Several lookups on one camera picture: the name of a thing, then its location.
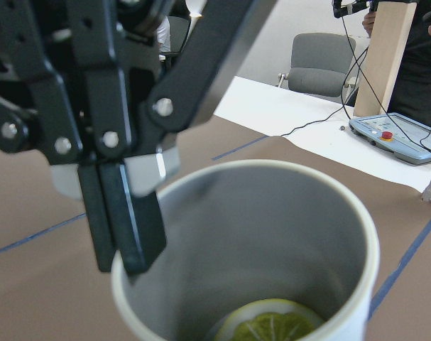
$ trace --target cup rim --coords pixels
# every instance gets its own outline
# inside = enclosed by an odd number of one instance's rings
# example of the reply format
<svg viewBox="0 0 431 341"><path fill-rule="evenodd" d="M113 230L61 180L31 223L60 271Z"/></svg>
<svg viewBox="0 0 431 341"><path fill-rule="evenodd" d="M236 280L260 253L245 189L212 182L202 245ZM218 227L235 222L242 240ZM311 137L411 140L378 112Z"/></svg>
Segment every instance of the cup rim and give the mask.
<svg viewBox="0 0 431 341"><path fill-rule="evenodd" d="M303 166L297 163L292 163L289 161L280 160L266 160L266 159L251 159L251 160L240 160L240 161L229 161L226 163L219 163L217 165L209 166L201 170L196 170L195 172L188 174L181 179L176 180L174 183L169 184L166 188L163 188L158 193L158 199L166 196L168 193L179 188L184 183L193 181L196 178L208 175L210 173L217 173L230 168L240 168L240 167L274 167L274 168L284 168L291 171L297 171L305 173L308 176L313 177L325 185L331 187L337 193L339 193L347 203L351 206L352 210L356 213L359 221L363 222L363 233L364 239L366 241L366 249L369 251L366 253L366 259L364 264L364 270L356 285L356 288L346 301L346 303L323 325L317 328L314 332L310 333L308 336L303 337L302 341L318 341L322 337L329 339L333 334L339 332L345 327L348 316L351 311L356 310L360 305L364 304L364 300L371 298L371 292L373 286L376 282L376 277L378 275L379 269L379 240L376 232L376 227L371 218L368 210L365 208L364 204L360 199L353 194L353 192L348 189L347 186L341 184L338 180L333 179L331 176L319 171L314 168ZM111 289L114 296L114 302L120 312L124 322L130 327L132 332L140 339L144 341L169 341L163 339L161 336L155 334L151 329L149 329L144 323L142 323L136 314L131 309L131 306L126 298L124 291L122 290L121 277L125 273L121 255L119 251L113 260L111 269Z"/></svg>

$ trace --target red button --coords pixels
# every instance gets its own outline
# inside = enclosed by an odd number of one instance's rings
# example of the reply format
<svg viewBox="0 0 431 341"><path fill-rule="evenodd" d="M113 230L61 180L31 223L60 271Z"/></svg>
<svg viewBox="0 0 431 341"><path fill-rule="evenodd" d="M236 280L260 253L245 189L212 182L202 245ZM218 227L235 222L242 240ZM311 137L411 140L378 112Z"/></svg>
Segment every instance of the red button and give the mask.
<svg viewBox="0 0 431 341"><path fill-rule="evenodd" d="M383 131L381 138L383 138L384 140L391 140L392 139L393 134L389 131Z"/></svg>

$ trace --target white cup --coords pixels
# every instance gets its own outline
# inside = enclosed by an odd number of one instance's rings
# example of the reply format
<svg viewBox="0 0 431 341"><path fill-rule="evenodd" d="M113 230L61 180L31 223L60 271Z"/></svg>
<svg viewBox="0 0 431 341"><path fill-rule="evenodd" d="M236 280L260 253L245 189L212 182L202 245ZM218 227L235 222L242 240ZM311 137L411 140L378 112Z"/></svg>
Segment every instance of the white cup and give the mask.
<svg viewBox="0 0 431 341"><path fill-rule="evenodd" d="M129 276L119 254L114 300L143 341L200 341L221 319L264 298L326 322L302 341L364 339L379 264L373 221L331 177L285 161L234 161L159 193L168 245Z"/></svg>

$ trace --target red emergency stop button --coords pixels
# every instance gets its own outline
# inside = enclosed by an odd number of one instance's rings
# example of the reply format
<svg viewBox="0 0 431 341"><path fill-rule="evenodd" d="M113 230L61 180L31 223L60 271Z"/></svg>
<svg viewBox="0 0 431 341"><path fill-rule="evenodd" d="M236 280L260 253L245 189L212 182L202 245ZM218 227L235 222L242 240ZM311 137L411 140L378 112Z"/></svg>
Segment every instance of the red emergency stop button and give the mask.
<svg viewBox="0 0 431 341"><path fill-rule="evenodd" d="M383 131L381 139L384 141L392 141L392 136L393 133L391 133L390 131Z"/></svg>

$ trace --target lemon slice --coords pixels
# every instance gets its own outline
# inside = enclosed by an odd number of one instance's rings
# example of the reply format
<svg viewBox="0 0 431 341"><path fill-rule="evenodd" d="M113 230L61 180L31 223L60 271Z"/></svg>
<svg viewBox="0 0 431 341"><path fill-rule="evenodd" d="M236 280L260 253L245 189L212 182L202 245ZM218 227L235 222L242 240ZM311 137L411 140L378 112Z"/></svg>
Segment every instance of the lemon slice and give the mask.
<svg viewBox="0 0 431 341"><path fill-rule="evenodd" d="M214 341L293 341L310 334L324 320L296 302L267 299L249 303L230 314Z"/></svg>

